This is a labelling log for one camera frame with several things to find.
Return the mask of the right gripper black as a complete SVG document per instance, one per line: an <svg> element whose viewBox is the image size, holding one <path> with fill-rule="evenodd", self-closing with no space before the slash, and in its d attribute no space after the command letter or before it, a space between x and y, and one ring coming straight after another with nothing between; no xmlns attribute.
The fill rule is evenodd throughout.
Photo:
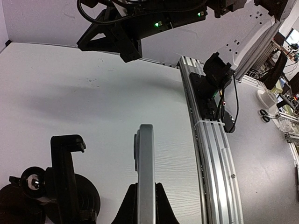
<svg viewBox="0 0 299 224"><path fill-rule="evenodd" d="M115 23L91 24L77 46L81 51L118 53L128 63L142 58L142 39L203 21L208 8L220 18L245 4L244 0L115 0Z"/></svg>

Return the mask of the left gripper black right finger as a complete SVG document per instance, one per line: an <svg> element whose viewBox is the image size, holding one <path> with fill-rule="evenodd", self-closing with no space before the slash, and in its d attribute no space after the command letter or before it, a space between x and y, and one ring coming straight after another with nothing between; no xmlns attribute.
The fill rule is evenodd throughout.
<svg viewBox="0 0 299 224"><path fill-rule="evenodd" d="M156 224L179 224L162 183L155 183Z"/></svg>

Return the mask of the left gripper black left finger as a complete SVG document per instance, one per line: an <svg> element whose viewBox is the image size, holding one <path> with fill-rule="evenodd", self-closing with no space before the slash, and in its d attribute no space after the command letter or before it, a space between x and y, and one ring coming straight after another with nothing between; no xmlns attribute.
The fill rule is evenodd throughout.
<svg viewBox="0 0 299 224"><path fill-rule="evenodd" d="M137 224L138 183L131 184L112 224Z"/></svg>

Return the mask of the black phone stand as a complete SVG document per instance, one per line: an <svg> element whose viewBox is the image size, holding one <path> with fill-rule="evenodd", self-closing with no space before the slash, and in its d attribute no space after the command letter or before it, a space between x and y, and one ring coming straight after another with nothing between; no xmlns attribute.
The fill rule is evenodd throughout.
<svg viewBox="0 0 299 224"><path fill-rule="evenodd" d="M37 201L45 193L45 171L29 167L21 177L9 177L0 190L0 222L2 224L43 224L45 211Z"/></svg>
<svg viewBox="0 0 299 224"><path fill-rule="evenodd" d="M84 152L86 145L78 134L53 136L50 140L52 167L46 169L49 198L57 203L61 224L95 224L100 196L91 181L74 172L72 153Z"/></svg>

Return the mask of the black phone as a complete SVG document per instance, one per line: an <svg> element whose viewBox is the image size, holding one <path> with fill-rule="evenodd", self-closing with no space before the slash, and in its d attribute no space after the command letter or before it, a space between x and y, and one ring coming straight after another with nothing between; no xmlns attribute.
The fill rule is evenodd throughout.
<svg viewBox="0 0 299 224"><path fill-rule="evenodd" d="M138 173L137 223L156 223L155 144L152 124L141 124L134 136L135 170Z"/></svg>

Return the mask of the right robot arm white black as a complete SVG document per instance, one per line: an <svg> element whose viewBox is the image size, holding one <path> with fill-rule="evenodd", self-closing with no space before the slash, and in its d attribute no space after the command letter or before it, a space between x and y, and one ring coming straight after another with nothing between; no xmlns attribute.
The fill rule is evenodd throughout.
<svg viewBox="0 0 299 224"><path fill-rule="evenodd" d="M83 9L98 4L104 5L105 9L96 18ZM77 46L81 51L115 52L128 63L142 58L142 39L204 21L208 8L220 18L245 4L244 0L79 0L77 9L90 26ZM205 62L205 75L213 78L232 75L251 44L275 23L285 20L293 4L292 0L254 1L255 8L240 34L227 41Z"/></svg>

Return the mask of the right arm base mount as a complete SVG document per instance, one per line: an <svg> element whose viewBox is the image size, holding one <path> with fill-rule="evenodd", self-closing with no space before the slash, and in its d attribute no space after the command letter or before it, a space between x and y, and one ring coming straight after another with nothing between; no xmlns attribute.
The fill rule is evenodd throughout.
<svg viewBox="0 0 299 224"><path fill-rule="evenodd" d="M226 133L235 131L235 118L226 111L225 89L231 84L234 72L218 52L212 54L203 67L204 75L189 74L197 108L203 120L221 121Z"/></svg>

